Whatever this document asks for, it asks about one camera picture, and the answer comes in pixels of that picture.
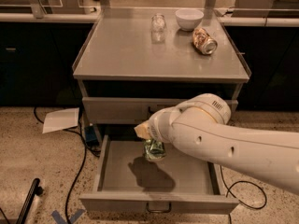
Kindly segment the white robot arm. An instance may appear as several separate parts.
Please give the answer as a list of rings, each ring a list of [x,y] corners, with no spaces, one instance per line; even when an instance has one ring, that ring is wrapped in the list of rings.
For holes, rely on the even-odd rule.
[[[135,133],[299,194],[299,133],[238,128],[230,117],[224,100],[205,93],[159,110]]]

